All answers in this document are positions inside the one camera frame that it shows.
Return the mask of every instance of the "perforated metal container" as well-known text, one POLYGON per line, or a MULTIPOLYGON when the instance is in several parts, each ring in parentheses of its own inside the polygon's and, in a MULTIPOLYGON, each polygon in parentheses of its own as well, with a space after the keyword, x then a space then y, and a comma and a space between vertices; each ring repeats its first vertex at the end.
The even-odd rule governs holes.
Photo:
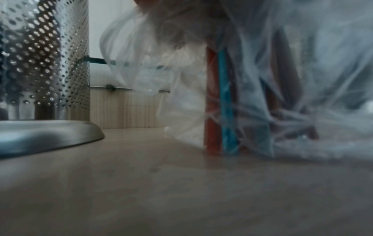
POLYGON ((11 121, 43 120, 46 130, 55 129, 52 120, 87 126, 89 22, 88 0, 0 0, 0 7, 0 155, 6 155, 1 135, 11 121))

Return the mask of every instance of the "plastic bag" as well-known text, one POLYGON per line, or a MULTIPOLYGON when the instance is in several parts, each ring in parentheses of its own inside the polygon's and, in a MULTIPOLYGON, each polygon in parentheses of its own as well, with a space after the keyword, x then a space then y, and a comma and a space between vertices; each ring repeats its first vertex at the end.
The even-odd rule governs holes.
POLYGON ((125 86, 169 86, 167 135, 208 153, 370 159, 372 10, 369 0, 160 0, 112 23, 100 47, 125 86))

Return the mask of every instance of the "metal base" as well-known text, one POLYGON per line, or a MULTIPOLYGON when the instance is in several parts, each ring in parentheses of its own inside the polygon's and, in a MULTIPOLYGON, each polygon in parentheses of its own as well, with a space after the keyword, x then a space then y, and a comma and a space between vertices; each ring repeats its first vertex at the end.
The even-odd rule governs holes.
POLYGON ((0 121, 0 158, 35 154, 100 140, 88 121, 0 121))

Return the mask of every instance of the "wooden wall panel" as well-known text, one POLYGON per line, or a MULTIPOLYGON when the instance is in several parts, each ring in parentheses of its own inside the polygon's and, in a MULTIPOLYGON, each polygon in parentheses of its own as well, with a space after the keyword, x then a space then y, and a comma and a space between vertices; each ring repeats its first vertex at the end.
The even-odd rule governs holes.
POLYGON ((101 129, 163 127, 156 118, 162 96, 91 88, 91 121, 101 129))

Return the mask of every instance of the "table surface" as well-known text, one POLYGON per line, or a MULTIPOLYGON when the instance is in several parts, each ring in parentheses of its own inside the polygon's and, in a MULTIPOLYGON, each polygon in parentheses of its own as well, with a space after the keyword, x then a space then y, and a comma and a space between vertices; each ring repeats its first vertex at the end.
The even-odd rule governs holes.
POLYGON ((0 161, 0 235, 373 235, 371 164, 208 157, 163 129, 0 161))

